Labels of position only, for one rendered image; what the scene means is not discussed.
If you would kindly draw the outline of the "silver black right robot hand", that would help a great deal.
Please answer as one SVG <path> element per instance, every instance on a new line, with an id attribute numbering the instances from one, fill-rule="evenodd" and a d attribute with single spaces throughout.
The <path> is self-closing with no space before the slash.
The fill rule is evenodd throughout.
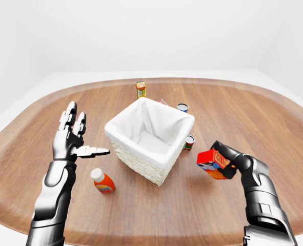
<path id="1" fill-rule="evenodd" d="M 222 173 L 225 178 L 232 179 L 236 174 L 237 170 L 245 171 L 252 167 L 252 160 L 244 156 L 243 153 L 237 151 L 236 149 L 224 145 L 219 141 L 215 141 L 211 146 L 211 149 L 215 149 L 219 152 L 225 159 L 229 160 L 229 164 L 224 168 L 217 168 L 217 171 Z"/>

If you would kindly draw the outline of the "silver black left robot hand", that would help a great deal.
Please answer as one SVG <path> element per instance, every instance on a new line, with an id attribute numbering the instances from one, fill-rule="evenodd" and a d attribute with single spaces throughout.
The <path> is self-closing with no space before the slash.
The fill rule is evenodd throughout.
<path id="1" fill-rule="evenodd" d="M 59 127 L 53 140 L 53 159 L 75 162 L 77 158 L 94 158 L 108 155 L 110 150 L 84 145 L 86 114 L 77 114 L 77 104 L 71 101 L 62 113 Z"/>

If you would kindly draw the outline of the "red printed butter box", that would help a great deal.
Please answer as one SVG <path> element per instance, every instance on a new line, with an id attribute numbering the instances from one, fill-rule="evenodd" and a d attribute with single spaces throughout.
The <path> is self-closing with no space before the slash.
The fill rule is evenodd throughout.
<path id="1" fill-rule="evenodd" d="M 198 153 L 196 164 L 216 180 L 232 179 L 237 168 L 217 150 Z"/>

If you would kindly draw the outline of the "white lined wicker basket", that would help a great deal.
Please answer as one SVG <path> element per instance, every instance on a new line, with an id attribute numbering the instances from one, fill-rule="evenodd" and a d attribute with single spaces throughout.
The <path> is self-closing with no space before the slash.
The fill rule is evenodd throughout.
<path id="1" fill-rule="evenodd" d="M 142 97 L 105 125 L 117 157 L 161 186 L 178 159 L 195 118 Z"/>

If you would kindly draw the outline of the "red green labelled tin can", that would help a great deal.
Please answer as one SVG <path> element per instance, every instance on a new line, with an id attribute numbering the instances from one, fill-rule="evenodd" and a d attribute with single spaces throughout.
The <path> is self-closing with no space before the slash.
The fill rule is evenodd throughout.
<path id="1" fill-rule="evenodd" d="M 186 137 L 183 149 L 185 151 L 191 151 L 194 143 L 195 143 L 195 138 L 192 135 L 188 135 Z"/>

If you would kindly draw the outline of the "orange bottle with white cap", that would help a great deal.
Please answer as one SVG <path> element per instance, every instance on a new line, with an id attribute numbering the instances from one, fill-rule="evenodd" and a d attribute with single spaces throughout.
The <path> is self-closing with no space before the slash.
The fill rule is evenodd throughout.
<path id="1" fill-rule="evenodd" d="M 111 193 L 115 190 L 115 184 L 113 180 L 100 168 L 93 169 L 90 175 L 94 181 L 95 187 L 99 192 Z"/>

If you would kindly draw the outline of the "orange yellow juice carton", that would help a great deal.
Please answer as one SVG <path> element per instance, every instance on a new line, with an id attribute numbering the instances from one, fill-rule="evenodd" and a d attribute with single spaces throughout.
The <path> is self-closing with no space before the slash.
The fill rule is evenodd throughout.
<path id="1" fill-rule="evenodd" d="M 146 97 L 146 84 L 145 84 L 145 82 L 143 80 L 138 81 L 138 82 L 136 82 L 135 86 L 136 86 L 137 98 Z"/>

